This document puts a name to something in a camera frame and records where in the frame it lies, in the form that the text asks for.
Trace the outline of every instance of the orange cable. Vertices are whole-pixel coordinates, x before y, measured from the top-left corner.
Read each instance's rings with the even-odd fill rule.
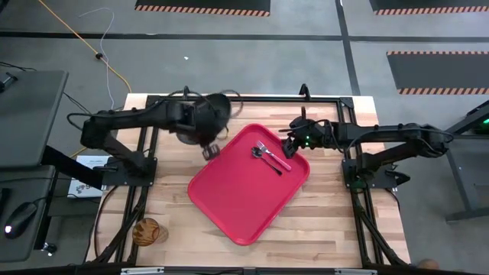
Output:
[[[92,47],[92,45],[90,45],[88,42],[86,42],[85,39],[83,39],[83,37],[81,37],[75,30],[73,30],[65,21],[63,21],[63,19],[61,19],[52,9],[50,9],[46,4],[44,4],[44,2],[42,0],[38,0],[40,2],[41,5],[43,5],[59,22],[61,22],[65,27],[68,28],[68,30],[70,30],[73,34],[75,34],[83,43],[85,43],[86,46],[88,46],[90,48],[90,50],[93,51],[94,54],[97,54],[99,53],[96,49],[94,49]],[[129,82],[123,77],[121,76],[119,73],[117,73],[114,68],[112,68],[108,63],[107,61],[105,61],[105,59],[101,58],[100,59],[101,61],[103,61],[105,63],[105,65],[118,77],[120,78],[122,81],[124,81],[125,85],[128,87],[129,89],[129,93],[132,93],[132,89],[131,89],[131,85],[129,85]],[[83,151],[85,151],[87,148],[86,147],[82,147],[80,150],[78,150],[77,152],[73,153],[70,157],[76,157],[78,154],[82,153]]]

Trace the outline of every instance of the spoon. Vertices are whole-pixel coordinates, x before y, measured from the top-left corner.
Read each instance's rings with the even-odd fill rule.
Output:
[[[256,158],[261,158],[262,160],[264,160],[268,165],[270,165],[270,167],[272,167],[273,170],[275,170],[275,172],[277,172],[277,174],[279,174],[280,176],[282,176],[282,171],[278,170],[272,163],[270,163],[266,158],[263,158],[263,152],[260,150],[260,148],[258,147],[253,147],[251,148],[251,154],[253,155],[253,157],[256,157]]]

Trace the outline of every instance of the wooden cup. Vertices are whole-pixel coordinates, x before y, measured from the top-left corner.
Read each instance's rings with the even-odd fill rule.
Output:
[[[168,229],[152,218],[143,218],[132,228],[133,242],[142,247],[160,244],[167,239]]]

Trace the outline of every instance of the orange striped tape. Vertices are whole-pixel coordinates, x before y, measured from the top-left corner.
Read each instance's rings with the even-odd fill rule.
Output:
[[[404,88],[401,95],[487,95],[488,88]]]
[[[190,7],[170,7],[170,6],[157,6],[157,5],[137,5],[136,11],[166,11],[166,12],[185,12],[194,14],[208,14],[208,15],[244,15],[244,16],[258,16],[267,17],[270,16],[269,11],[252,11],[252,10],[239,10],[228,8],[190,8]]]
[[[444,8],[398,8],[398,9],[381,9],[375,11],[376,15],[426,15],[426,14],[444,14],[457,12],[479,12],[488,11],[489,6],[471,6],[471,7],[444,7]]]
[[[390,50],[387,55],[393,54],[489,54],[486,50]]]

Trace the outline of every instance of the white cable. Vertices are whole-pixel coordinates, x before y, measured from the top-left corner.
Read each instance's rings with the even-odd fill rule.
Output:
[[[110,11],[112,13],[112,19],[110,21],[110,24],[108,25],[107,30],[105,30],[104,34],[102,35],[102,38],[100,38],[100,50],[102,50],[102,54],[104,55],[102,58],[105,58],[105,61],[107,61],[107,66],[105,67],[106,71],[107,71],[107,91],[108,91],[108,96],[110,97],[110,100],[112,102],[112,105],[110,106],[110,109],[112,110],[112,109],[114,109],[114,98],[112,97],[112,93],[110,91],[110,86],[108,84],[108,56],[104,51],[104,47],[102,46],[102,42],[104,41],[105,35],[108,33],[108,31],[112,27],[112,23],[114,22],[115,14],[114,14],[113,10],[111,10],[110,8],[97,8],[93,11],[88,11],[82,15],[78,15],[78,18],[81,18],[82,16],[91,14],[91,13],[96,12],[96,11],[101,11],[101,10],[107,10],[107,11]]]

